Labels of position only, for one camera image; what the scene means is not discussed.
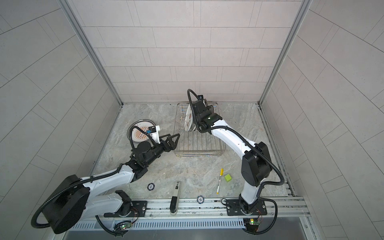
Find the white plate orange sunburst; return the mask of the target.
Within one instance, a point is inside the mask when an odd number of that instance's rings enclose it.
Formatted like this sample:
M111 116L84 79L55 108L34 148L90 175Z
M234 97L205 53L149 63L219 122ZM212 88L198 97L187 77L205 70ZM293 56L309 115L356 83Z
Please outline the white plate orange sunburst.
M154 127L155 123L151 120L143 119L143 120L138 120L134 122L127 130L127 137L129 140L132 140L134 144L139 144L141 142L147 142L149 141L149 138L134 128L134 126L139 127L142 131L146 132L149 127Z

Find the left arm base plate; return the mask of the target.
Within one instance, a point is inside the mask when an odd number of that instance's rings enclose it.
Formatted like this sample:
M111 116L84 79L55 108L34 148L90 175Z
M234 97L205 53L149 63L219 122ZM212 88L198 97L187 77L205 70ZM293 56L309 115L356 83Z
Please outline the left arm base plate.
M132 201L123 203L115 213L105 213L104 218L140 218L144 217L147 210L147 201Z

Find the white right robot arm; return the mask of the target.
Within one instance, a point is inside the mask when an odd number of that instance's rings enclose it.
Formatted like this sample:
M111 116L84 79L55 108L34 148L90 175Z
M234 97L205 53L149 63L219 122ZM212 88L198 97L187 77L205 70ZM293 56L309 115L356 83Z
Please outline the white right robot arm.
M253 213L259 200L264 200L261 198L264 186L282 186L285 183L283 174L271 160L267 145L250 141L231 128L215 113L213 106L205 105L202 95L188 89L187 96L197 130L219 138L241 158L245 184L239 204L245 214Z

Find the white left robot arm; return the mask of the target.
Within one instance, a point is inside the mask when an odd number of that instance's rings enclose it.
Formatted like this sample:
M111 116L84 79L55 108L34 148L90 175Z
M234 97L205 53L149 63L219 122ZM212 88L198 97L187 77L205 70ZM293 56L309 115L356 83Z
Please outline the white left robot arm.
M159 136L159 127L150 127L143 131L132 126L128 133L136 129L149 138L138 145L131 144L130 160L112 171L90 177L79 178L71 175L65 178L46 201L36 210L31 226L35 229L51 228L55 234L61 234L72 228L78 221L90 217L107 215L126 217L139 215L132 199L123 190L106 195L118 186L139 180L148 172L148 167L162 153L177 148L180 134Z

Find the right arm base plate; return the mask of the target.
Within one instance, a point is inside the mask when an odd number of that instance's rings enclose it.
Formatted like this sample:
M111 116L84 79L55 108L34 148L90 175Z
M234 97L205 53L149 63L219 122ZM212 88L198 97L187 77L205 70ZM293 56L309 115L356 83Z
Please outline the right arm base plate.
M228 216L266 216L268 214L265 202L258 199L249 205L240 199L222 199L226 206Z

